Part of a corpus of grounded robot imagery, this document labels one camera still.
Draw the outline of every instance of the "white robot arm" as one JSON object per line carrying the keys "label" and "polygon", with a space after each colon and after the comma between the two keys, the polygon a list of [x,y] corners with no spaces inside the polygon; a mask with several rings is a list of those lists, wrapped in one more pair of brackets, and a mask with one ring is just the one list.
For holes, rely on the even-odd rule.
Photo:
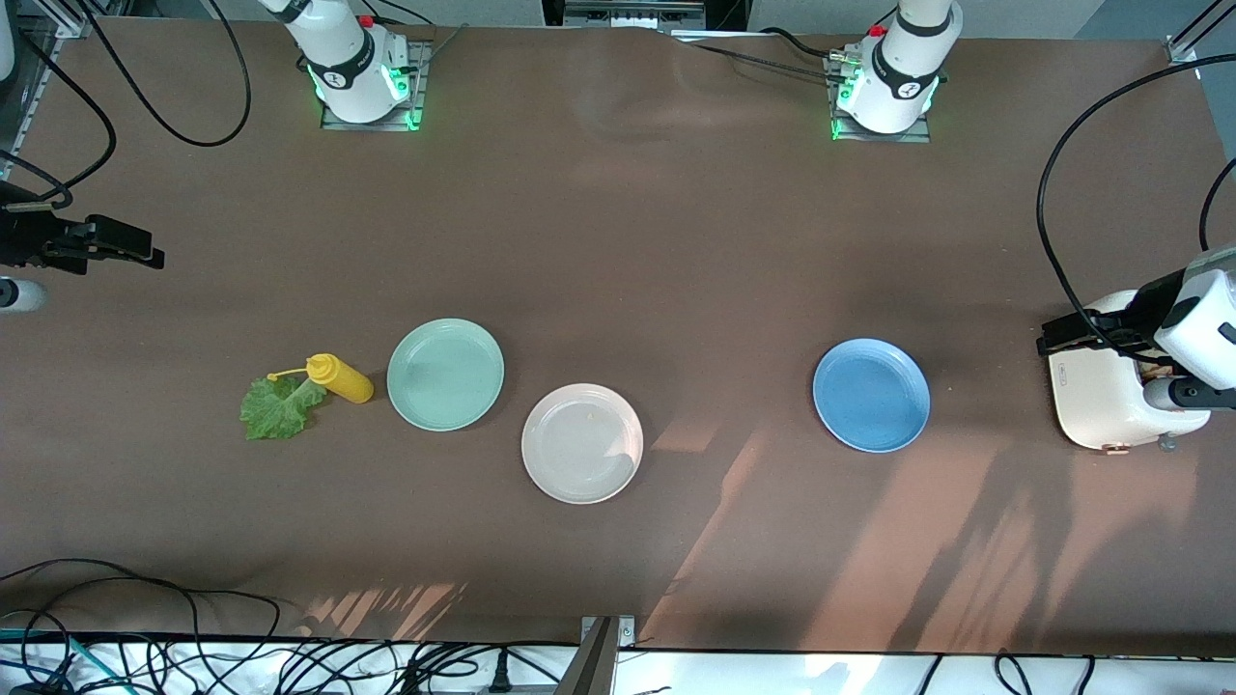
{"label": "white robot arm", "polygon": [[939,68],[958,35],[962,7],[953,0],[901,0],[886,32],[857,47],[860,72],[837,106],[879,134],[907,130],[931,108]]}
{"label": "white robot arm", "polygon": [[403,36],[372,21],[362,26],[346,0],[258,1],[292,32],[318,96],[341,120],[372,122],[408,99]]}
{"label": "white robot arm", "polygon": [[1210,411],[1236,408],[1236,245],[1188,267],[1104,297],[1086,309],[1138,366],[1100,343],[1073,313],[1043,324],[1060,427],[1093,449],[1127,450],[1205,425]]}

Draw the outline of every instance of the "green leaf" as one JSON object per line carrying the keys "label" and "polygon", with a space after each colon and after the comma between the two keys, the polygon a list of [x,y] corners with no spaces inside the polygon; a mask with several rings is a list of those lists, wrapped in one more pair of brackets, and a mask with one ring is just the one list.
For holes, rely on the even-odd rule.
{"label": "green leaf", "polygon": [[305,428],[309,408],[326,397],[326,390],[309,381],[281,376],[271,381],[265,376],[248,386],[240,403],[240,419],[245,423],[245,439],[288,439]]}

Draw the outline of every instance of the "table surface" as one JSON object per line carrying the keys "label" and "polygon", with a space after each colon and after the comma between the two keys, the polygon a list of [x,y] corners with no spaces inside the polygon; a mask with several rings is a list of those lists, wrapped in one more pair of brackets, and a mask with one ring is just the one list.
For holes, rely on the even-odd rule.
{"label": "table surface", "polygon": [[[218,25],[106,30],[178,127],[235,122]],[[420,132],[324,132],[286,31],[239,35],[253,113],[214,150],[159,130],[98,41],[63,53],[120,134],[69,211],[152,230],[168,266],[14,273],[51,302],[0,324],[6,568],[90,555],[268,594],[294,606],[287,634],[569,639],[582,615],[630,613],[653,647],[1231,652],[1227,416],[1174,455],[1099,456],[1060,434],[1035,354],[1065,312],[1035,231],[1043,162],[1085,106],[1164,64],[1156,45],[963,41],[933,142],[911,146],[833,142],[810,79],[643,30],[467,28]],[[812,67],[776,38],[727,45]],[[67,177],[103,145],[53,83],[22,153]],[[1221,163],[1188,73],[1093,119],[1048,210],[1082,297],[1185,263]],[[1232,214],[1215,208],[1214,235]],[[445,434],[381,386],[440,317],[482,324],[507,361],[496,407]],[[813,412],[817,360],[854,336],[931,383],[902,451],[849,450]],[[250,381],[319,351],[378,397],[246,441]],[[646,441],[591,507],[520,463],[533,404],[572,382],[625,396]],[[188,629],[176,596],[73,606],[70,627]],[[203,629],[265,620],[220,601]]]}

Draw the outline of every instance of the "cable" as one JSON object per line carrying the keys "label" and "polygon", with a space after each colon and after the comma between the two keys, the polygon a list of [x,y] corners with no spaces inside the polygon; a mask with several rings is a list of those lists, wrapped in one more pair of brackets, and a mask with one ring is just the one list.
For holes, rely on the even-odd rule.
{"label": "cable", "polygon": [[734,10],[737,10],[739,5],[743,5],[745,2],[747,2],[747,0],[734,0],[734,4],[729,6],[729,11],[726,12],[724,17],[721,17],[721,21],[717,22],[717,26],[713,27],[713,28],[714,30],[721,30],[721,27],[726,26],[726,22],[729,21],[729,17],[732,17],[734,15]]}
{"label": "cable", "polygon": [[[7,618],[10,618],[10,617],[12,617],[15,615],[19,615],[19,613],[31,613],[31,618],[26,623],[26,627],[20,631],[21,632],[21,647],[20,647],[21,664],[23,667],[28,667],[30,665],[30,659],[28,659],[28,657],[26,654],[26,647],[27,647],[27,643],[30,642],[31,633],[35,632],[35,625],[37,625],[38,618],[44,618],[44,620],[47,620],[48,622],[51,622],[52,625],[56,626],[56,629],[61,633],[61,639],[64,642],[64,653],[61,657],[61,663],[56,667],[56,670],[57,670],[57,673],[61,673],[61,674],[68,673],[69,664],[73,662],[73,636],[69,634],[69,631],[68,631],[67,627],[64,627],[64,623],[61,622],[56,616],[53,616],[53,615],[51,615],[51,613],[48,613],[46,611],[37,610],[37,608],[35,608],[35,610],[19,608],[16,611],[9,611],[4,616],[0,616],[0,621],[7,620]],[[46,685],[46,683],[40,681],[38,678],[35,676],[35,673],[32,670],[27,670],[26,674],[30,675],[30,680],[32,680],[35,683],[41,683],[42,685]]]}
{"label": "cable", "polygon": [[1214,28],[1216,26],[1219,26],[1220,23],[1222,23],[1222,21],[1227,19],[1227,15],[1232,14],[1232,10],[1236,10],[1236,5],[1232,5],[1231,7],[1227,7],[1226,10],[1224,10],[1224,14],[1219,15],[1219,17],[1215,21],[1210,22],[1210,26],[1208,26],[1206,28],[1201,30],[1198,33],[1198,36],[1195,36],[1193,38],[1193,41],[1189,42],[1188,46],[1185,46],[1184,48],[1180,48],[1180,51],[1177,54],[1188,54],[1189,51],[1193,49],[1193,47],[1196,46],[1199,41],[1201,41],[1203,38],[1205,38],[1206,35],[1210,33],[1211,31],[1214,31]]}
{"label": "cable", "polygon": [[[101,584],[101,582],[106,582],[106,581],[124,581],[124,580],[141,581],[143,584],[150,584],[152,586],[158,586],[158,587],[162,587],[162,589],[168,589],[168,590],[172,590],[172,591],[176,591],[177,594],[179,594],[188,602],[188,605],[189,605],[189,611],[190,611],[190,616],[192,616],[192,621],[193,621],[192,622],[192,625],[193,625],[193,641],[194,641],[194,644],[198,648],[198,654],[203,657],[201,664],[206,669],[206,672],[215,679],[215,683],[213,683],[205,690],[200,691],[200,695],[209,695],[210,691],[215,686],[222,686],[225,690],[227,690],[232,695],[240,695],[240,693],[237,693],[235,689],[232,689],[230,685],[227,685],[227,683],[225,683],[225,680],[226,680],[226,678],[229,675],[231,675],[232,673],[235,673],[236,669],[239,669],[242,665],[243,662],[237,662],[236,665],[234,665],[232,668],[227,669],[221,675],[219,673],[216,673],[214,670],[214,668],[211,668],[210,662],[206,658],[205,648],[201,644],[201,631],[200,631],[200,625],[199,625],[199,612],[198,612],[197,601],[193,597],[194,595],[199,595],[199,596],[239,596],[239,597],[243,597],[243,599],[248,599],[248,600],[253,600],[253,601],[260,601],[262,603],[266,603],[266,605],[271,606],[271,608],[273,608],[273,613],[274,615],[273,615],[273,618],[272,618],[272,622],[271,622],[271,627],[269,627],[269,629],[267,629],[266,636],[257,643],[257,646],[255,647],[255,649],[251,652],[250,655],[257,654],[258,652],[262,650],[262,648],[266,646],[266,643],[273,637],[274,631],[278,627],[279,620],[282,617],[282,610],[279,608],[279,605],[276,601],[273,601],[271,599],[267,599],[265,596],[258,596],[256,594],[248,594],[248,592],[245,592],[245,591],[234,591],[234,590],[222,590],[222,589],[185,589],[185,587],[182,587],[182,586],[179,586],[179,585],[177,585],[177,584],[174,584],[172,581],[167,581],[167,580],[163,580],[163,579],[156,579],[156,578],[150,578],[150,576],[140,575],[140,574],[137,574],[137,573],[135,573],[135,571],[132,571],[132,570],[130,570],[130,569],[127,569],[127,568],[125,568],[122,565],[117,565],[116,563],[111,563],[111,561],[106,561],[106,560],[95,560],[95,559],[90,559],[90,558],[57,558],[54,560],[44,560],[42,563],[37,563],[37,564],[22,568],[20,570],[9,573],[9,574],[6,574],[4,576],[0,576],[0,582],[9,581],[9,580],[15,579],[17,576],[21,576],[23,574],[36,573],[36,571],[43,570],[46,568],[49,568],[49,566],[53,566],[53,565],[57,565],[57,564],[85,564],[85,565],[93,565],[93,566],[103,566],[103,568],[110,569],[110,570],[120,574],[121,576],[93,579],[93,580],[83,581],[83,582],[77,584],[74,586],[70,586],[69,589],[66,589],[64,591],[61,591],[59,594],[57,594],[56,596],[53,596],[49,601],[47,601],[47,603],[44,603],[44,606],[42,608],[40,608],[40,612],[42,612],[42,613],[47,613],[48,611],[51,611],[52,606],[57,601],[62,600],[63,597],[68,596],[69,594],[72,594],[74,591],[78,591],[80,589],[84,589],[87,586],[91,586],[91,585],[96,585],[96,584]],[[25,649],[23,649],[23,659],[25,659]]]}
{"label": "cable", "polygon": [[777,36],[781,36],[786,41],[789,41],[790,43],[792,43],[795,48],[797,48],[798,51],[802,51],[803,53],[806,53],[808,56],[815,56],[817,58],[827,58],[828,57],[828,51],[821,51],[818,48],[812,48],[811,46],[807,46],[806,43],[798,41],[798,37],[796,37],[795,35],[790,33],[789,31],[786,31],[786,30],[784,30],[784,28],[781,28],[779,26],[764,27],[764,28],[760,30],[760,33],[775,33]]}
{"label": "cable", "polygon": [[816,79],[822,79],[824,82],[840,82],[843,79],[840,75],[831,75],[831,74],[824,74],[824,73],[816,72],[816,70],[808,70],[806,68],[800,68],[800,67],[796,67],[796,66],[787,66],[785,63],[777,63],[775,61],[768,61],[765,58],[756,58],[755,56],[748,56],[745,53],[735,53],[734,51],[727,51],[726,48],[717,48],[714,46],[703,46],[701,43],[691,43],[690,46],[695,46],[696,48],[701,48],[703,51],[711,51],[713,53],[721,53],[722,56],[729,56],[730,58],[737,58],[739,61],[748,61],[750,63],[756,63],[756,64],[760,64],[760,66],[766,66],[766,67],[775,68],[775,69],[779,69],[779,70],[785,70],[785,72],[790,72],[790,73],[797,73],[797,74],[803,74],[803,75],[807,75],[807,77],[813,77]]}
{"label": "cable", "polygon": [[64,684],[64,686],[70,693],[73,691],[73,685],[69,683],[69,679],[64,674],[53,672],[52,669],[44,669],[42,667],[32,667],[30,664],[19,664],[17,662],[10,662],[7,659],[0,659],[0,667],[23,670],[27,674],[31,672],[41,673],[48,678],[48,680],[44,680],[43,683],[40,684],[41,686],[46,686],[48,683],[51,683],[52,679],[56,679],[62,684]]}
{"label": "cable", "polygon": [[529,659],[528,657],[524,657],[519,652],[515,652],[514,649],[512,649],[509,647],[506,647],[504,649],[510,654],[510,657],[513,659],[515,659],[517,662],[523,662],[525,667],[528,667],[528,668],[530,668],[530,669],[540,673],[541,675],[544,675],[545,678],[552,680],[554,683],[560,683],[562,680],[560,676],[556,676],[552,673],[550,673],[550,670],[548,668],[545,668],[545,667],[543,667],[543,665],[540,665],[538,663],[534,663],[531,659]]}
{"label": "cable", "polygon": [[[26,160],[22,160],[21,157],[14,155],[12,152],[9,152],[7,150],[0,150],[0,160],[7,160],[7,161],[17,164],[19,167],[26,169],[27,172],[37,176],[38,178],[46,181],[47,183],[49,183],[52,185],[52,189],[53,189],[52,193],[59,193],[62,195],[62,198],[59,200],[53,200],[51,203],[53,210],[63,210],[64,208],[68,208],[69,205],[73,204],[73,192],[69,190],[67,185],[64,185],[63,183],[61,183],[59,179],[57,179],[52,174],[49,174],[49,173],[44,172],[43,169],[36,167],[35,164],[31,164]],[[14,204],[20,205],[22,203],[10,203],[10,205],[14,205]]]}
{"label": "cable", "polygon": [[1078,689],[1074,695],[1085,695],[1085,686],[1090,685],[1090,676],[1094,675],[1094,655],[1086,654],[1085,659],[1085,672],[1082,673],[1082,681],[1078,683]]}
{"label": "cable", "polygon": [[1206,193],[1206,200],[1201,204],[1201,218],[1198,220],[1198,244],[1201,245],[1203,251],[1210,251],[1210,240],[1206,239],[1206,221],[1210,219],[1210,205],[1215,202],[1215,194],[1219,193],[1219,188],[1227,181],[1227,176],[1232,173],[1236,168],[1236,157],[1232,157],[1224,171],[1219,172],[1215,177],[1215,182],[1210,184],[1210,190]]}
{"label": "cable", "polygon": [[[1012,668],[1017,669],[1017,676],[1021,679],[1021,684],[1026,690],[1023,691],[1017,690],[1016,688],[1012,686],[1012,684],[1005,680],[1004,672],[1001,670],[1000,667],[1006,659],[1010,663],[1012,663]],[[1000,685],[1005,686],[1005,690],[1007,690],[1010,695],[1035,695],[1030,690],[1030,679],[1026,678],[1026,672],[1021,670],[1021,663],[1018,663],[1016,657],[1014,657],[1012,654],[1007,652],[1000,652],[999,654],[996,654],[995,660],[991,662],[991,668],[996,672],[996,680],[1000,681]]]}
{"label": "cable", "polygon": [[932,660],[931,667],[927,668],[927,674],[923,675],[923,681],[918,684],[917,695],[927,695],[927,688],[931,685],[931,679],[936,675],[936,669],[939,668],[939,663],[943,660],[944,654],[936,654],[936,659]]}
{"label": "cable", "polygon": [[137,87],[137,82],[133,80],[133,75],[129,72],[129,68],[125,67],[124,61],[120,59],[120,56],[116,53],[115,47],[111,46],[111,41],[108,38],[108,35],[103,32],[103,28],[95,20],[94,12],[90,11],[90,7],[87,6],[84,0],[77,0],[77,2],[78,6],[82,7],[82,10],[85,12],[87,20],[90,21],[90,27],[94,28],[95,33],[99,35],[99,41],[103,43],[104,51],[108,52],[108,56],[111,58],[111,62],[116,64],[116,69],[120,70],[120,74],[124,75],[125,82],[129,83],[129,88],[133,90],[133,95],[137,96],[137,100],[142,103],[142,106],[146,109],[146,111],[151,115],[151,117],[154,119],[156,122],[158,122],[158,125],[163,127],[163,130],[169,132],[173,137],[176,137],[180,142],[184,142],[187,145],[193,145],[194,147],[219,147],[220,145],[226,145],[232,140],[235,140],[236,136],[240,135],[240,131],[245,130],[245,125],[248,122],[248,114],[253,108],[253,89],[248,79],[248,63],[245,62],[245,53],[241,52],[240,49],[240,42],[236,40],[236,32],[232,31],[231,22],[229,22],[227,17],[224,16],[222,10],[219,9],[219,4],[215,2],[215,0],[206,0],[206,2],[219,16],[219,21],[222,22],[224,25],[224,31],[227,32],[227,40],[231,42],[232,51],[236,53],[236,62],[240,64],[241,78],[245,80],[245,109],[241,113],[240,120],[236,122],[236,126],[232,127],[231,132],[220,137],[219,140],[195,140],[176,130],[176,127],[173,127],[172,124],[167,122],[167,120],[154,109],[154,105],[151,104],[150,99],[146,98],[146,94],[142,93],[142,89]]}
{"label": "cable", "polygon": [[1068,277],[1065,277],[1064,275],[1064,268],[1063,266],[1060,266],[1059,258],[1056,257],[1056,251],[1052,249],[1052,240],[1047,234],[1047,214],[1044,211],[1044,207],[1047,202],[1047,183],[1048,181],[1051,181],[1052,169],[1056,168],[1056,161],[1059,158],[1060,152],[1064,150],[1064,146],[1068,143],[1069,139],[1073,137],[1073,134],[1077,132],[1077,130],[1082,127],[1082,124],[1084,124],[1099,109],[1106,106],[1107,104],[1115,101],[1116,99],[1124,96],[1125,94],[1128,94],[1130,92],[1137,89],[1138,87],[1149,84],[1157,79],[1162,79],[1164,77],[1169,77],[1175,73],[1182,73],[1185,70],[1193,70],[1205,66],[1213,66],[1215,63],[1229,63],[1232,61],[1236,61],[1236,53],[1221,53],[1219,56],[1210,56],[1209,58],[1198,58],[1196,61],[1182,63],[1179,66],[1170,66],[1163,68],[1162,70],[1153,72],[1146,77],[1135,79],[1133,82],[1121,87],[1120,89],[1116,89],[1111,94],[1107,94],[1103,99],[1095,101],[1093,106],[1083,111],[1082,115],[1073,121],[1073,125],[1070,125],[1064,131],[1064,135],[1060,136],[1059,141],[1057,141],[1056,147],[1052,148],[1052,155],[1047,158],[1047,166],[1043,167],[1043,176],[1042,178],[1038,179],[1038,198],[1035,205],[1036,207],[1035,218],[1038,224],[1038,239],[1039,241],[1042,241],[1043,252],[1047,254],[1047,260],[1048,262],[1052,263],[1052,270],[1056,272],[1056,279],[1059,281],[1060,288],[1064,291],[1064,294],[1069,298],[1069,303],[1073,304],[1073,310],[1077,312],[1079,317],[1082,317],[1086,328],[1090,330],[1090,334],[1099,340],[1100,345],[1111,348],[1112,350],[1116,351],[1117,355],[1121,355],[1124,357],[1130,357],[1140,362],[1151,362],[1156,365],[1162,365],[1164,362],[1170,364],[1170,360],[1147,357],[1145,355],[1138,355],[1136,352],[1126,350],[1125,348],[1121,348],[1120,345],[1116,345],[1107,336],[1106,331],[1100,329],[1098,324],[1094,323],[1094,319],[1090,318],[1090,314],[1086,313],[1085,307],[1082,305],[1082,301],[1078,299],[1077,292],[1073,291],[1073,286],[1069,283]]}
{"label": "cable", "polygon": [[391,6],[391,7],[394,7],[396,10],[399,10],[399,11],[402,11],[402,12],[408,12],[409,15],[412,15],[412,16],[417,17],[418,20],[420,20],[420,21],[425,22],[425,23],[426,23],[426,25],[429,25],[429,26],[438,26],[438,25],[435,25],[435,23],[434,23],[433,21],[430,21],[430,19],[429,19],[429,17],[426,17],[425,15],[421,15],[420,12],[418,12],[418,11],[415,11],[415,10],[409,10],[408,7],[404,7],[403,5],[396,5],[396,4],[394,4],[394,2],[392,2],[391,0],[378,0],[378,2],[382,2],[383,5],[387,5],[387,6]]}
{"label": "cable", "polygon": [[[108,117],[108,114],[104,113],[103,108],[99,106],[99,104],[94,99],[91,99],[89,94],[87,94],[85,89],[82,89],[80,84],[78,84],[73,78],[70,78],[68,73],[61,69],[61,67],[56,64],[56,61],[53,61],[51,56],[44,53],[43,49],[40,48],[37,43],[31,41],[31,38],[25,33],[21,35],[21,38],[22,41],[26,42],[26,46],[35,53],[35,56],[44,66],[47,66],[47,69],[52,70],[56,74],[56,77],[61,78],[61,82],[68,85],[68,88],[72,89],[82,99],[82,101],[84,101],[85,105],[89,106],[91,111],[94,111],[96,116],[99,116],[99,122],[101,122],[104,130],[108,131],[108,146],[104,148],[103,155],[100,155],[99,158],[95,160],[93,164],[82,169],[82,173],[64,182],[64,188],[73,188],[74,185],[89,178],[90,174],[103,168],[103,166],[108,163],[108,160],[110,160],[111,156],[116,152],[116,129],[111,125],[111,119]],[[47,200],[58,192],[59,190],[57,189],[48,190],[47,193],[42,194],[38,199]]]}
{"label": "cable", "polygon": [[1190,28],[1198,26],[1198,22],[1201,21],[1201,17],[1205,17],[1210,12],[1214,12],[1215,7],[1217,7],[1219,4],[1222,2],[1222,1],[1224,0],[1214,0],[1214,2],[1211,2],[1209,7],[1206,7],[1205,10],[1203,10],[1201,14],[1199,14],[1196,17],[1193,17],[1193,21],[1189,22],[1189,25],[1187,27],[1184,27],[1179,33],[1177,33],[1173,38],[1179,38],[1179,37],[1189,33]]}

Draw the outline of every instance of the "green led light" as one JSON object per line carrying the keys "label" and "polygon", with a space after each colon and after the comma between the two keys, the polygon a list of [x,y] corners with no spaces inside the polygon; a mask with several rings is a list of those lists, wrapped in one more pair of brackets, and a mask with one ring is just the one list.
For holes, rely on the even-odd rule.
{"label": "green led light", "polygon": [[394,99],[403,99],[403,92],[396,87],[394,79],[391,77],[391,68],[382,66],[382,79],[387,80],[387,89],[391,90],[391,96]]}
{"label": "green led light", "polygon": [[319,101],[325,101],[326,98],[321,93],[321,84],[318,82],[318,75],[309,73],[309,79],[313,80],[313,93],[318,95]]}

